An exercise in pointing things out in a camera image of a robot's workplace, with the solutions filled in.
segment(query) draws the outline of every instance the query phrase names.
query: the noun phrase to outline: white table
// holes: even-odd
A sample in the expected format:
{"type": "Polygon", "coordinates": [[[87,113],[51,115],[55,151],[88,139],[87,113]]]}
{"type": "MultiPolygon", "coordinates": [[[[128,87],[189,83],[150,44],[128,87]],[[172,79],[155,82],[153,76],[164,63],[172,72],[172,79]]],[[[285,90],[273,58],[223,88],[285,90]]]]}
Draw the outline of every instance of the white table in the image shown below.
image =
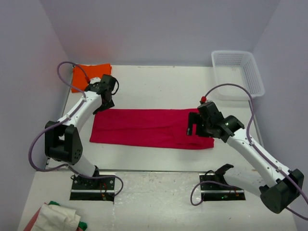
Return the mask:
{"type": "MultiPolygon", "coordinates": [[[[114,96],[115,108],[184,109],[198,106],[200,97],[214,86],[210,67],[113,66],[112,74],[120,82],[114,96]]],[[[80,98],[69,94],[67,112],[80,98]]],[[[247,125],[248,102],[223,102],[211,94],[225,116],[234,115],[247,125]]],[[[288,211],[270,212],[256,196],[245,192],[246,201],[206,202],[194,207],[191,190],[199,182],[198,173],[216,170],[229,163],[251,170],[253,167],[227,144],[216,140],[214,149],[188,151],[178,149],[130,147],[90,143],[94,116],[86,122],[80,136],[84,154],[100,169],[193,171],[192,173],[117,172],[124,181],[122,193],[111,202],[70,201],[72,175],[69,171],[35,174],[20,221],[22,231],[44,203],[57,201],[77,210],[88,231],[295,231],[288,211]]],[[[251,134],[257,139],[256,127],[251,134]]],[[[50,161],[49,167],[59,163],[50,161]]],[[[200,199],[197,189],[194,201],[200,199]]]]}
{"type": "MultiPolygon", "coordinates": [[[[113,98],[115,108],[122,109],[196,108],[201,96],[215,85],[212,67],[114,65],[112,75],[120,83],[120,89],[113,98]]],[[[69,94],[65,113],[80,96],[80,93],[69,94]]],[[[225,116],[234,115],[247,125],[251,115],[248,102],[220,101],[215,92],[208,98],[215,101],[225,116]]],[[[93,120],[92,115],[81,130],[80,138],[83,154],[99,169],[200,172],[217,169],[226,163],[253,169],[238,152],[220,140],[215,140],[213,149],[206,150],[90,143],[93,120]]],[[[258,140],[254,125],[251,134],[258,140]]],[[[57,165],[59,162],[50,160],[48,167],[57,165]]]]}

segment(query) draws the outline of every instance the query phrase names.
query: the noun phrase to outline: pile of cloth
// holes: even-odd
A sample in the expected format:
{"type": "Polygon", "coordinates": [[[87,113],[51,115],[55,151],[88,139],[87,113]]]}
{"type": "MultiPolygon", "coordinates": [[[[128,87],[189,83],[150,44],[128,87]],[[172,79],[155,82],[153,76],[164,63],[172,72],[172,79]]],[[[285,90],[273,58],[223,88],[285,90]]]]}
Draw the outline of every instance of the pile of cloth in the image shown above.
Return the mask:
{"type": "Polygon", "coordinates": [[[88,226],[80,218],[75,209],[50,201],[42,205],[24,231],[85,231],[88,226]]]}

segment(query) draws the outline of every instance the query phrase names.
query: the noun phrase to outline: green cloth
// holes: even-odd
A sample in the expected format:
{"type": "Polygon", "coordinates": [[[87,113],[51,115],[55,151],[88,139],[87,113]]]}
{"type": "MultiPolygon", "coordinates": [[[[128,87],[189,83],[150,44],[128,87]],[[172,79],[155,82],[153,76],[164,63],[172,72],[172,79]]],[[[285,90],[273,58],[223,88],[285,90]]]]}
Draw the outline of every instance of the green cloth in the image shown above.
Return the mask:
{"type": "MultiPolygon", "coordinates": [[[[58,205],[58,206],[60,206],[60,204],[55,202],[55,201],[50,201],[48,205],[58,205]]],[[[78,227],[81,228],[83,231],[86,231],[86,229],[88,228],[88,225],[85,222],[80,221],[79,224],[78,224],[78,227]]]]}

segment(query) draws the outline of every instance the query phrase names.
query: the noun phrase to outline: folded red cloth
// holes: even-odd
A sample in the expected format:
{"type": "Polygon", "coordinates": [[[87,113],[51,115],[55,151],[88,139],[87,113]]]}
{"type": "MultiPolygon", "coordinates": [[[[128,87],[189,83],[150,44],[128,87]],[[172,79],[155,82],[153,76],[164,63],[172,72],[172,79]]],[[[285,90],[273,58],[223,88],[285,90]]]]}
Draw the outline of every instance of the folded red cloth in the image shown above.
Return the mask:
{"type": "Polygon", "coordinates": [[[206,149],[214,139],[187,136],[188,114],[197,109],[109,109],[94,118],[90,142],[142,147],[206,149]]]}

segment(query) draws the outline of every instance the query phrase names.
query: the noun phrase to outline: plastic basket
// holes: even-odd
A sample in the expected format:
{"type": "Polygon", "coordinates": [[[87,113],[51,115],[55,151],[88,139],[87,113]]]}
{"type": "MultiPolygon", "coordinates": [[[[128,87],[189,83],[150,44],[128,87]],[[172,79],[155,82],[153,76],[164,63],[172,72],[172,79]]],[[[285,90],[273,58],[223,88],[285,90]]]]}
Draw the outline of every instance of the plastic basket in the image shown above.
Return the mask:
{"type": "MultiPolygon", "coordinates": [[[[212,62],[216,84],[234,83],[249,91],[252,97],[264,95],[264,86],[254,56],[246,51],[214,51],[212,62]]],[[[217,89],[222,100],[248,100],[247,94],[233,86],[217,89]]]]}

